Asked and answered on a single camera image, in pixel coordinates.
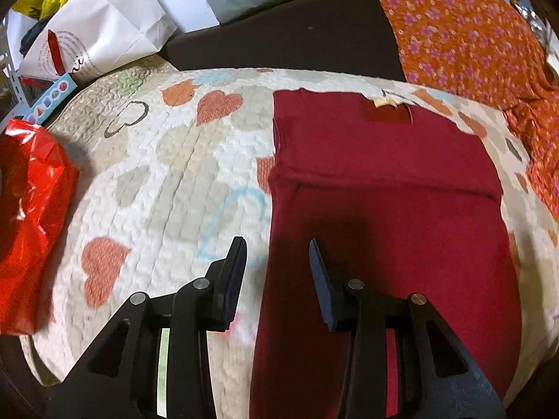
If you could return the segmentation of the dark red shirt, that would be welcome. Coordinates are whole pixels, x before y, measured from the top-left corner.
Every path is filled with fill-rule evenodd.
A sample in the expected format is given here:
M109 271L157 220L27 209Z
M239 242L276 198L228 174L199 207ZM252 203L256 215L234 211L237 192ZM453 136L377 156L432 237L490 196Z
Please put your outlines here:
M479 137L421 107L354 93L274 93L273 218L253 363L253 418L333 418L345 336L322 320L312 240L335 277L420 292L499 395L514 378L521 306L501 183Z

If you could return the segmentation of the red shiny plastic bag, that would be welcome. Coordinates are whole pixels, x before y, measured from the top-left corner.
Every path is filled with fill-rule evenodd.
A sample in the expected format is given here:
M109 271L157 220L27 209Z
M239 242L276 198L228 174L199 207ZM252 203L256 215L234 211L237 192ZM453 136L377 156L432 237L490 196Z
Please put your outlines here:
M79 170L43 127L20 119L1 134L1 333L37 327L44 268L64 227Z

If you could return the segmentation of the heart patterned quilt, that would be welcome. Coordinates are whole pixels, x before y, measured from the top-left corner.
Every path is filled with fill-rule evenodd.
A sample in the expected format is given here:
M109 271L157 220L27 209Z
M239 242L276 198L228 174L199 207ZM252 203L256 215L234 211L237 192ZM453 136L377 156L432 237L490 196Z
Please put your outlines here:
M160 57L129 64L77 93L49 125L79 169L51 253L35 334L19 343L44 387L62 381L129 296L177 291L221 258L233 236L248 267L233 328L209 338L217 414L248 414L267 259L273 93L305 88L389 96L479 135L504 189L502 218L520 262L522 343L508 397L558 347L558 224L536 196L529 156L497 109L419 85L280 69L180 72Z

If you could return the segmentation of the light blue dotted box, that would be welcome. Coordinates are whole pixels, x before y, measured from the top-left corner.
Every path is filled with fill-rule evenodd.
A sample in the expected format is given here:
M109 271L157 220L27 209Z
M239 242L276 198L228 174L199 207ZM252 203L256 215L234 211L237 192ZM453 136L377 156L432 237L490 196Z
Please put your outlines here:
M77 89L69 73L65 73L37 99L23 117L25 122L43 125L65 100Z

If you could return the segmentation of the orange floral fabric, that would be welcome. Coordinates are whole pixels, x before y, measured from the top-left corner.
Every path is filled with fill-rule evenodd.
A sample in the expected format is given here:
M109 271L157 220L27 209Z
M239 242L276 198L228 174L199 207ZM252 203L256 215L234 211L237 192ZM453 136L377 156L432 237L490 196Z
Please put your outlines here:
M558 213L558 81L528 23L505 0L379 0L406 80L504 113L527 175Z

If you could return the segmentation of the white paper bag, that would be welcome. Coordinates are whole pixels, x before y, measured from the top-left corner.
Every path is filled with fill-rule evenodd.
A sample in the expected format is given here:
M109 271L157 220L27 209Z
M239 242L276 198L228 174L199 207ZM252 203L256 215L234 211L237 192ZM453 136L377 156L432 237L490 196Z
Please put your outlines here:
M158 0L69 0L37 36L18 73L78 84L156 54L176 31Z

